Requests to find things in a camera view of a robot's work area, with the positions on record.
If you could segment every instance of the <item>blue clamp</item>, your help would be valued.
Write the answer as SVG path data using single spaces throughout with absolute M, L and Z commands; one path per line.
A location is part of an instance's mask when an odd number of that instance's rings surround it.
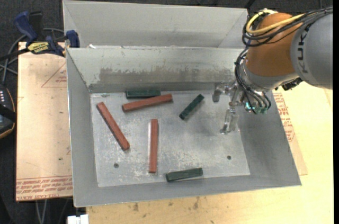
M 65 49 L 57 42 L 54 42 L 51 36 L 48 35 L 45 41 L 37 41 L 38 34 L 29 22 L 28 11 L 22 12 L 16 16 L 14 24 L 22 34 L 28 37 L 29 40 L 26 42 L 26 48 L 32 53 L 36 55 L 50 53 L 53 55 L 64 56 Z M 74 30 L 67 31 L 65 38 L 69 41 L 68 47 L 80 47 L 78 34 Z
M 72 48 L 79 48 L 80 41 L 77 32 L 74 30 L 69 30 L 66 32 L 66 39 L 69 41 L 69 46 Z

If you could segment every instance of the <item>green block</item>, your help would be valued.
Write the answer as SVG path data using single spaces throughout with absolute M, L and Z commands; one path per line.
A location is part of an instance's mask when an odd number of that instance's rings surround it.
M 202 175 L 203 175 L 202 168 L 199 167 L 199 168 L 187 169 L 185 171 L 169 172 L 166 174 L 166 180 L 168 182 L 173 182 L 177 180 L 199 177 Z
M 184 120 L 192 110 L 204 99 L 204 96 L 199 94 L 179 115 L 180 119 Z
M 156 89 L 149 89 L 145 91 L 126 91 L 127 99 L 151 98 L 155 96 L 161 96 L 161 92 Z

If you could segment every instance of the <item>red wooden stick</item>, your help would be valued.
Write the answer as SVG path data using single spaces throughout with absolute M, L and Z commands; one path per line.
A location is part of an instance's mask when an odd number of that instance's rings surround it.
M 96 105 L 96 108 L 99 110 L 102 118 L 110 128 L 112 134 L 114 135 L 115 139 L 119 143 L 120 147 L 122 150 L 127 150 L 129 149 L 130 145 L 126 139 L 126 137 L 123 135 L 121 132 L 119 126 L 115 122 L 114 118 L 112 117 L 110 111 L 108 111 L 106 105 L 101 102 Z
M 149 173 L 157 172 L 158 158 L 158 120 L 150 121 L 150 154 L 149 154 Z
M 133 110 L 141 109 L 144 107 L 154 106 L 154 105 L 167 103 L 171 101 L 173 101 L 172 95 L 165 94 L 165 95 L 147 98 L 147 99 L 136 101 L 136 102 L 126 103 L 122 106 L 122 110 L 124 112 L 128 112 L 128 111 L 133 111 Z

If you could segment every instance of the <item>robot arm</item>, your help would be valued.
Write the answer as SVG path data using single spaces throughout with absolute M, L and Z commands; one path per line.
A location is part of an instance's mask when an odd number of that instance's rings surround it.
M 217 86 L 213 95 L 217 101 L 221 92 L 231 94 L 221 132 L 235 129 L 236 106 L 266 113 L 271 106 L 266 92 L 279 86 L 287 90 L 305 81 L 332 89 L 333 7 L 297 16 L 262 10 L 248 18 L 243 43 L 246 48 L 235 63 L 236 82 Z
M 296 78 L 332 89 L 333 9 L 297 17 L 270 13 L 248 37 L 261 38 L 247 44 L 242 63 L 243 77 L 255 90 L 274 89 Z

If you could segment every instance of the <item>wooden stick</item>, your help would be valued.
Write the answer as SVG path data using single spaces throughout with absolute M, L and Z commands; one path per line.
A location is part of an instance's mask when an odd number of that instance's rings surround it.
M 122 150 L 128 150 L 130 145 L 126 139 L 126 137 L 121 132 L 119 126 L 115 122 L 114 118 L 112 117 L 110 111 L 108 111 L 106 105 L 101 102 L 96 105 L 96 108 L 99 110 L 102 118 L 106 122 L 107 126 L 110 128 L 112 134 L 114 135 L 115 139 L 119 143 Z
M 158 120 L 150 121 L 150 154 L 149 154 L 149 173 L 157 172 L 158 158 Z
M 136 101 L 136 102 L 131 102 L 131 103 L 126 103 L 122 106 L 123 112 L 129 112 L 149 106 L 154 106 L 162 103 L 167 103 L 173 101 L 172 95 L 171 94 L 165 94 L 161 96 L 156 96 L 152 98 L 147 98 L 144 100 Z

